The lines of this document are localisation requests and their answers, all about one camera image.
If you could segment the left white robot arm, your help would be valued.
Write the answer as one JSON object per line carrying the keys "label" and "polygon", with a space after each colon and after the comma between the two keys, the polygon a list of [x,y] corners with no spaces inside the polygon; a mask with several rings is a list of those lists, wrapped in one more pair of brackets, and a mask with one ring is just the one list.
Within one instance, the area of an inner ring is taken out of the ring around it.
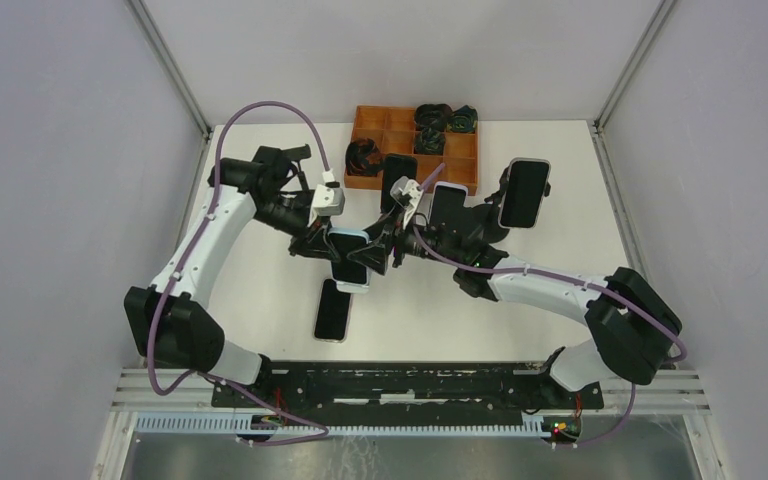
{"label": "left white robot arm", "polygon": [[268,358],[227,339],[208,304],[233,244],[252,220],[290,235],[294,255],[337,259],[325,238],[331,216],[344,205],[333,171],[325,169],[315,188],[283,190],[302,178],[300,163],[310,155],[307,145],[261,146],[250,161],[222,158],[215,164],[200,219],[151,284],[130,288],[124,298],[137,350],[149,363],[233,381],[250,407],[272,399],[274,381],[264,374]]}

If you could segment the black phone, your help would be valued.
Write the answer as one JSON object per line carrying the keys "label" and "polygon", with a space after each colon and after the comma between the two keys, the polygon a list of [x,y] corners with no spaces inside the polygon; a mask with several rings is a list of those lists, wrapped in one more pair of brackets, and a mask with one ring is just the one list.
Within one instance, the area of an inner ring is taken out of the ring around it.
{"label": "black phone", "polygon": [[402,178],[415,179],[418,170],[417,159],[402,154],[388,154],[383,159],[382,185],[380,189],[380,213],[389,213],[396,201],[391,195],[393,186]]}

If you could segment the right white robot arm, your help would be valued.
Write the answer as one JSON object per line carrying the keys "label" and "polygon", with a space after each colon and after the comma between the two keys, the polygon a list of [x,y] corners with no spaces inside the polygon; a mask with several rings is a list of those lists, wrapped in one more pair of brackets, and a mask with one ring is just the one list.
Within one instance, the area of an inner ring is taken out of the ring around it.
{"label": "right white robot arm", "polygon": [[589,339],[556,350],[537,382],[540,400],[551,408],[611,377],[648,385],[662,366],[688,354],[679,337],[681,321],[631,268],[574,275],[530,264],[477,235],[419,226],[403,216],[385,215],[366,232],[369,242],[346,256],[379,274],[407,256],[438,261],[454,267],[454,280],[473,298],[529,305],[584,325]]}

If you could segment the phone with blue case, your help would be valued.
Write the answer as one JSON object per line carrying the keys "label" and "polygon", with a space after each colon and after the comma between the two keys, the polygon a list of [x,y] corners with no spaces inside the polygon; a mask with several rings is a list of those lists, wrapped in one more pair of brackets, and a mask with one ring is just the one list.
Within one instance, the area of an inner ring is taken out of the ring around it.
{"label": "phone with blue case", "polygon": [[367,293],[370,287],[369,269],[350,260],[348,255],[369,243],[368,234],[363,230],[334,228],[327,238],[339,254],[339,260],[331,263],[331,278],[337,290],[347,294]]}

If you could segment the phone with clear case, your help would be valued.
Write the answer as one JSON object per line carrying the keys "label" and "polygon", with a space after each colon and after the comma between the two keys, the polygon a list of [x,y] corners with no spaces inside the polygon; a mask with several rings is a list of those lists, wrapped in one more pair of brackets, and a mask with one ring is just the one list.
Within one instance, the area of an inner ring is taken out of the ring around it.
{"label": "phone with clear case", "polygon": [[320,341],[342,342],[348,330],[352,295],[337,288],[333,279],[322,283],[313,336]]}

